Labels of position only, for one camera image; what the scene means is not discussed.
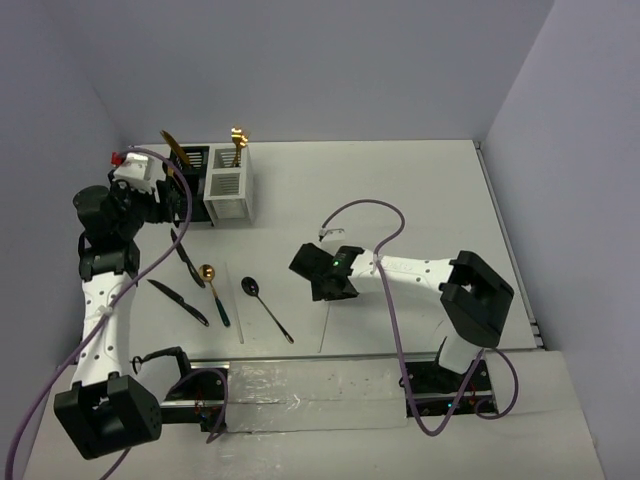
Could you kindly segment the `gold knife green handle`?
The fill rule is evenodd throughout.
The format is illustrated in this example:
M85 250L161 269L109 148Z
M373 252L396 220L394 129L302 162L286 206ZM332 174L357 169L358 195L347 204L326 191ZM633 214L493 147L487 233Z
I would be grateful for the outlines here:
M182 146L175 140L175 138L166 130L161 130L160 135L162 136L165 143L170 147L171 151L175 154L175 156L185 165L190 166L191 161L189 156L186 154Z

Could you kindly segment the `black spoon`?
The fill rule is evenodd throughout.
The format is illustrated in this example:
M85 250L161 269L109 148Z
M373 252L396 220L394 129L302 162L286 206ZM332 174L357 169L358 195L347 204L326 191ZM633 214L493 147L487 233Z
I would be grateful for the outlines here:
M293 336L286 330L286 328L281 324L281 322L277 319L277 317L273 314L271 309L267 306L267 304L262 300L260 296L260 288L258 282L249 276L243 277L241 280L241 288L242 290L249 296L256 298L262 307L265 309L270 318L274 321L280 332L283 334L284 338L287 340L289 344L294 344L295 340Z

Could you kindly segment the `gold fork green handle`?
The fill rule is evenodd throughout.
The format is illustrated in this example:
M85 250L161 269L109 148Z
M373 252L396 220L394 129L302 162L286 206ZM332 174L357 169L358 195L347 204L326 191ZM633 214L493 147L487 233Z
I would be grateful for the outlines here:
M234 143L236 144L236 154L234 157L234 165L239 167L241 165L241 152L248 145L250 132L249 131L240 131L234 137Z
M240 164L241 150L245 144L243 129L238 126L233 126L231 129L231 139L233 144L235 145L235 153L233 161L231 163L231 167L236 168Z

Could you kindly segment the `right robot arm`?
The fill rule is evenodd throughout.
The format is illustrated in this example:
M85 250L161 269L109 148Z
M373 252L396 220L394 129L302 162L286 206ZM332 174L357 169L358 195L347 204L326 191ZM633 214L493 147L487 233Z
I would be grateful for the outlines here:
M434 377L447 391L467 382L480 351L498 347L514 297L506 280L466 250L453 259L427 260L381 256L346 245L329 253L305 243L289 269L310 282L314 301L383 292L440 304L453 332L443 341Z

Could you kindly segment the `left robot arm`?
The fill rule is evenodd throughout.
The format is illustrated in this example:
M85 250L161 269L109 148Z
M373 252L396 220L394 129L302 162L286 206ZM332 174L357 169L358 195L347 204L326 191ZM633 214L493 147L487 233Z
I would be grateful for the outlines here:
M83 337L68 390L56 394L54 414L86 460L157 440L157 394L135 379L129 363L133 299L145 275L135 243L147 223L171 223L180 200L169 181L137 188L112 178L73 198L83 231L79 276L85 301Z

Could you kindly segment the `black knife upper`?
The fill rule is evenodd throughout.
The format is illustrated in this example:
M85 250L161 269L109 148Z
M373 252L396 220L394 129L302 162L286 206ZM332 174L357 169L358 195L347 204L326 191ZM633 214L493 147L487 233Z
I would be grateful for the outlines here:
M194 280L194 282L200 288L205 289L206 288L206 284L205 284L204 280L201 278L201 276L199 274L199 270L194 266L191 258L189 257L188 253L186 252L186 249L184 248L182 243L178 241L178 234L176 233L175 230L171 229L170 230L170 235L171 235L172 241L176 244L175 251L177 252L180 260L186 265L191 278Z

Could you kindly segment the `black knife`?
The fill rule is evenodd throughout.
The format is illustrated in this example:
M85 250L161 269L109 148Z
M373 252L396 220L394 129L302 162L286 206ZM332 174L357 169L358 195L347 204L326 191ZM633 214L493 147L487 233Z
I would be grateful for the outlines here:
M154 279L148 279L147 282L176 303L180 308L185 310L189 315L194 317L200 324L205 327L210 326L209 320L198 309L188 304L180 294L172 290L170 287Z
M176 233L175 230L171 229L170 230L170 235L171 235L172 241L176 244L175 251L177 252L180 260L186 265L191 278L194 280L194 282L200 288L205 289L206 288L206 284L205 284L204 280L201 278L201 276L199 274L199 270L194 266L191 258L189 257L188 253L186 252L186 249L184 248L182 243L178 241L178 234Z

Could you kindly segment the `black utensil caddy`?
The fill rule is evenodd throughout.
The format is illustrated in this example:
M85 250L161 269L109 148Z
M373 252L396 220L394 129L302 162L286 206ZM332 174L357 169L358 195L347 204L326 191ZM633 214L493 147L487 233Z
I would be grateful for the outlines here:
M192 223L207 223L212 225L209 213L204 204L204 188L206 169L210 148L204 145L183 147L189 163L185 163L174 151L170 152L169 160L182 171L192 194Z

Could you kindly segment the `white utensil caddy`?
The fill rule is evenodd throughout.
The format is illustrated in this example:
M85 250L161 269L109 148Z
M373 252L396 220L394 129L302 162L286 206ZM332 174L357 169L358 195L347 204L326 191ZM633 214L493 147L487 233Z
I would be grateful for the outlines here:
M254 175L249 147L214 149L208 158L203 203L214 225L252 223Z

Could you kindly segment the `black knife lower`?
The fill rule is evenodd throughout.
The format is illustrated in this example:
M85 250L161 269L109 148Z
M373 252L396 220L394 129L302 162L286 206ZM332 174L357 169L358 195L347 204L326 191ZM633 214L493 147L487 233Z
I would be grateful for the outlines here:
M209 320L198 309L188 304L180 294L172 290L170 287L154 279L148 279L147 282L176 303L180 308L185 310L189 315L194 317L200 324L205 327L210 326Z

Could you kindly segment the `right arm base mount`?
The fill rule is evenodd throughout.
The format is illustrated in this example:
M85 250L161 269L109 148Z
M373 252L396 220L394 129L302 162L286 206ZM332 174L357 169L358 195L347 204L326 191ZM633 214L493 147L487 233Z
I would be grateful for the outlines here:
M444 416L465 377L440 368L433 360L406 364L411 390L421 417ZM469 380L455 415L493 415L498 413L487 363L482 359Z

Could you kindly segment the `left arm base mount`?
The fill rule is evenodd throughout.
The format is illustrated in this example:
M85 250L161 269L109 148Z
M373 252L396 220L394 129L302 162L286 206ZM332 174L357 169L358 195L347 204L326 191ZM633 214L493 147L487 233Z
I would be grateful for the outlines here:
M197 425L203 433L222 433L226 428L227 380L226 368L192 370L160 403L162 424Z

